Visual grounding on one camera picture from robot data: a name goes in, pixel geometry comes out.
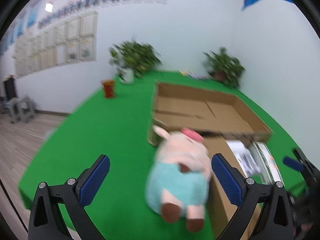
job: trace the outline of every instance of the plush toy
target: plush toy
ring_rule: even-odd
[[[148,176],[146,201],[165,222],[175,223],[186,217],[187,230],[198,232],[204,225],[212,175],[204,139],[187,128],[171,133],[158,126],[153,129],[164,140]]]

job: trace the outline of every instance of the gray floor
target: gray floor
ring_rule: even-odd
[[[64,119],[62,116],[37,114],[28,123],[12,124],[7,114],[0,113],[0,178],[27,227],[30,211],[23,206],[17,184],[43,141]],[[27,240],[27,233],[1,188],[0,211],[17,238]],[[72,235],[79,239],[77,234],[72,232]]]

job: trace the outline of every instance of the green plant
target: green plant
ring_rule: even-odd
[[[245,70],[240,61],[236,57],[230,57],[224,47],[220,48],[219,53],[210,52],[211,54],[204,52],[212,68],[209,74],[228,87],[238,88],[239,78]]]
[[[157,52],[150,44],[139,44],[135,41],[123,41],[109,49],[111,59],[109,63],[121,68],[132,68],[136,75],[154,69],[161,61]]]

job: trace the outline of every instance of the plush toy foot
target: plush toy foot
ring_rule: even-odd
[[[175,223],[179,221],[181,208],[172,203],[165,203],[161,206],[161,215],[165,222]]]
[[[179,166],[180,166],[180,172],[181,172],[181,173],[187,173],[187,172],[191,171],[191,170],[188,168],[188,166],[186,166],[186,165],[184,165],[184,164],[182,164],[182,163],[179,163]]]
[[[197,233],[202,230],[204,219],[188,219],[187,230],[192,233]]]

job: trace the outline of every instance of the brown cardboard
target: brown cardboard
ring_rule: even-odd
[[[242,174],[243,171],[230,150],[228,144],[226,143],[223,137],[216,138],[206,138],[204,140],[204,145],[209,151],[209,157],[212,158],[213,155],[221,153],[225,159],[230,163],[232,167],[237,168]],[[210,222],[212,226],[212,231],[215,238],[217,238],[224,228],[227,226],[228,222],[232,218],[237,207],[232,205],[228,200],[227,195],[225,194],[222,186],[220,185],[217,177],[213,175],[210,181],[209,197],[207,202],[207,209],[210,216]],[[249,225],[244,232],[241,240],[247,240],[260,215],[260,206],[257,205],[253,213],[253,216],[249,222]]]
[[[268,126],[237,96],[214,90],[158,83],[152,105],[152,122],[167,131],[191,128],[227,139],[267,142]],[[148,141],[156,146],[158,136],[151,127]]]

